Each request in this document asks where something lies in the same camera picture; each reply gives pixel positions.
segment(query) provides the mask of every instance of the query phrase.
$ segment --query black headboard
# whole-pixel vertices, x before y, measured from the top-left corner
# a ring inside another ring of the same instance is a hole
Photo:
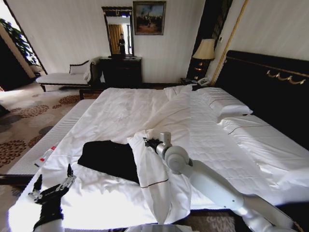
[[[215,87],[309,150],[309,61],[230,50]]]

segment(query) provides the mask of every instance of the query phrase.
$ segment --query green leaves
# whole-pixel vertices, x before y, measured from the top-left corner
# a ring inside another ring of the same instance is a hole
[[[23,55],[26,62],[29,65],[37,64],[37,58],[35,57],[34,53],[32,52],[32,49],[30,48],[29,43],[27,42],[24,34],[12,27],[12,24],[3,18],[0,18],[0,23],[5,28],[6,32],[9,34],[13,42],[15,43],[16,47],[18,48],[19,52]]]

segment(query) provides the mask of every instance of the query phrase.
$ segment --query mirror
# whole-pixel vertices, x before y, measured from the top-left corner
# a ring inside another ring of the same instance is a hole
[[[132,7],[102,7],[112,56],[134,56]]]

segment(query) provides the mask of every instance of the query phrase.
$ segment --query painting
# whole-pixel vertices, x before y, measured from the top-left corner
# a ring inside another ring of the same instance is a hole
[[[134,1],[135,35],[163,35],[166,1]]]

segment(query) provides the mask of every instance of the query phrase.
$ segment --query lamp shade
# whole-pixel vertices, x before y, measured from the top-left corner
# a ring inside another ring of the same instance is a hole
[[[192,56],[195,59],[214,59],[214,39],[204,39]]]

